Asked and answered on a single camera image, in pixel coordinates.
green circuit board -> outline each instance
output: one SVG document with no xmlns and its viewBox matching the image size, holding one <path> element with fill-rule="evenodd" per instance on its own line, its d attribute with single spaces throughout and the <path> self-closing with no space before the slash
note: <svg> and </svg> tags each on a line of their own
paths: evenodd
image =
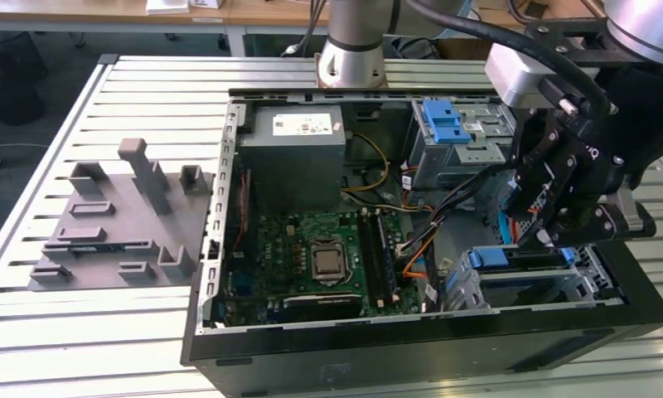
<svg viewBox="0 0 663 398">
<path fill-rule="evenodd" d="M 262 216 L 257 226 L 257 268 L 249 278 L 250 296 L 280 298 L 318 293 L 358 294 L 362 297 L 361 316 L 417 313 L 418 295 L 410 284 L 400 288 L 398 303 L 384 308 L 370 303 L 357 217 L 356 212 Z M 402 241 L 398 215 L 394 211 L 386 211 L 381 217 L 386 242 L 393 247 Z M 312 257 L 321 247 L 342 250 L 348 266 L 342 279 L 330 282 L 316 279 Z M 269 303 L 262 300 L 241 303 L 241 321 L 249 325 L 274 323 L 265 316 L 266 305 Z"/>
</svg>

wastebasket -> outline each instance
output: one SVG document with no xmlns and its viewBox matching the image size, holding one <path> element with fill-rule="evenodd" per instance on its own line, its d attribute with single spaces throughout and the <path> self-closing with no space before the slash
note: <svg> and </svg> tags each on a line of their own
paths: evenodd
<svg viewBox="0 0 663 398">
<path fill-rule="evenodd" d="M 28 32 L 0 31 L 0 52 L 15 58 L 16 77 L 29 83 L 43 79 L 49 73 Z"/>
<path fill-rule="evenodd" d="M 23 73 L 25 70 L 23 58 L 0 52 L 0 121 L 11 126 L 27 124 L 44 115 L 43 100 Z"/>
</svg>

metal extrusion table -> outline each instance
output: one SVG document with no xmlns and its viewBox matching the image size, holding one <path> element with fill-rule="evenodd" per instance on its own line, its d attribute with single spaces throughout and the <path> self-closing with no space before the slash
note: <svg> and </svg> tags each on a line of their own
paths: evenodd
<svg viewBox="0 0 663 398">
<path fill-rule="evenodd" d="M 389 61 L 392 87 L 492 87 L 482 62 Z M 29 271 L 73 190 L 75 163 L 125 172 L 117 147 L 143 137 L 165 172 L 217 171 L 228 89 L 316 85 L 310 60 L 123 56 L 97 65 L 0 232 L 0 397 L 221 396 L 178 364 L 189 288 L 32 293 Z M 658 235 L 630 242 L 663 296 L 663 159 L 635 192 Z M 554 371 L 328 391 L 313 396 L 663 396 L 663 328 L 592 352 Z"/>
</svg>

wooden desk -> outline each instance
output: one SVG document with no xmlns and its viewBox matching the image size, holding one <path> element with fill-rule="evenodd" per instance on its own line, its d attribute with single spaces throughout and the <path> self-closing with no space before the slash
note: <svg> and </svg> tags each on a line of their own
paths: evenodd
<svg viewBox="0 0 663 398">
<path fill-rule="evenodd" d="M 577 0 L 552 2 L 578 3 Z M 333 0 L 322 12 L 317 35 L 326 35 L 332 3 Z M 220 9 L 192 7 L 186 14 L 152 16 L 147 15 L 145 4 L 147 0 L 0 0 L 0 30 L 224 33 L 229 37 L 230 54 L 245 56 L 246 34 L 301 35 L 309 24 L 309 3 L 301 0 L 226 0 Z M 574 12 L 564 9 L 568 8 L 561 8 L 561 17 Z M 505 10 L 480 8 L 478 12 L 486 22 L 521 29 Z M 546 17 L 553 16 L 549 10 Z"/>
<path fill-rule="evenodd" d="M 228 0 L 220 9 L 147 15 L 147 0 L 0 0 L 0 21 L 190 24 L 193 18 L 217 18 L 225 23 L 232 4 Z"/>
<path fill-rule="evenodd" d="M 329 22 L 329 7 L 334 1 L 328 2 L 320 17 L 320 26 Z M 521 24 L 506 11 L 480 8 L 482 19 L 501 27 L 520 28 Z M 229 23 L 244 26 L 294 26 L 305 27 L 309 24 L 309 3 L 301 0 L 234 0 L 230 7 Z"/>
</svg>

screw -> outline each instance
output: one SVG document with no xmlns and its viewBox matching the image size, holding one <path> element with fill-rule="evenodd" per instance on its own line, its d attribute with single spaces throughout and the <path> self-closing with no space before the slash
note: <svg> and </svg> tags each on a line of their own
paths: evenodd
<svg viewBox="0 0 663 398">
<path fill-rule="evenodd" d="M 557 104 L 561 106 L 561 109 L 565 111 L 565 113 L 570 116 L 577 116 L 577 114 L 580 114 L 580 109 L 568 98 L 561 99 Z"/>
<path fill-rule="evenodd" d="M 550 235 L 546 230 L 540 230 L 538 233 L 536 234 L 536 238 L 538 238 L 538 241 L 544 245 L 548 245 L 550 243 Z"/>
</svg>

